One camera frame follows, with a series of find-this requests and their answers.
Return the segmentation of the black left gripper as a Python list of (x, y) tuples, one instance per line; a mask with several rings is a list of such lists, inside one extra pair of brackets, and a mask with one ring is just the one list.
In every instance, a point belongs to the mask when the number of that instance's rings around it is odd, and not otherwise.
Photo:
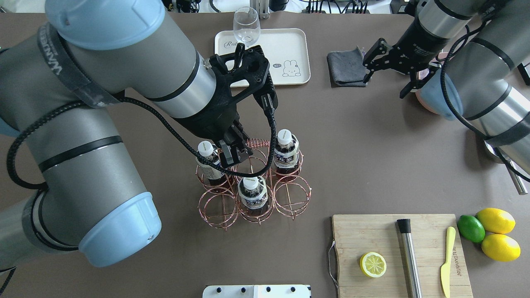
[(236, 104), (230, 84), (221, 83), (204, 109), (186, 118), (174, 118), (194, 136), (217, 143), (221, 149), (219, 159), (223, 168), (241, 163), (253, 155), (247, 144), (249, 137), (239, 122)]

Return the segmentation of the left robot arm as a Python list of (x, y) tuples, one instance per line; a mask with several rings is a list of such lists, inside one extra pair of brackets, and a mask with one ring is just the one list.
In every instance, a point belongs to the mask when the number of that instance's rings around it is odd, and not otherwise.
[(47, 23), (1, 52), (1, 133), (28, 140), (45, 179), (1, 213), (1, 272), (80, 251), (106, 267), (161, 220), (107, 108), (132, 88), (195, 136), (241, 147), (229, 84), (160, 0), (48, 0)]

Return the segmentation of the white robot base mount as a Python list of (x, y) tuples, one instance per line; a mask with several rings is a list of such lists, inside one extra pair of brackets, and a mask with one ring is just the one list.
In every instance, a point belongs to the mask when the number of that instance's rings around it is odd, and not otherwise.
[(310, 285), (265, 284), (265, 285), (210, 285), (203, 298), (311, 298)]

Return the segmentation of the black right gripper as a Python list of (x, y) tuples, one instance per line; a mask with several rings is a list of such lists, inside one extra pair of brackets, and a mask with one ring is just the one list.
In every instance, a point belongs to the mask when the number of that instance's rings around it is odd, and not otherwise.
[(373, 73), (391, 68), (410, 77), (409, 83), (400, 91), (400, 99), (410, 92), (417, 92), (440, 69), (440, 66), (429, 66), (434, 57), (434, 47), (435, 36), (431, 35), (403, 36), (394, 47), (384, 38), (379, 38), (363, 58), (367, 71), (363, 83), (367, 84)]

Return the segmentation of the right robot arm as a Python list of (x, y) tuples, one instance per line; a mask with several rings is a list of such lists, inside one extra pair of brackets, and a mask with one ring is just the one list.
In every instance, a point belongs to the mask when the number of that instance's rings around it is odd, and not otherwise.
[(412, 0), (414, 20), (395, 45), (379, 39), (364, 57), (409, 75), (434, 113), (458, 119), (529, 171), (529, 100), (505, 77), (529, 57), (528, 0)]

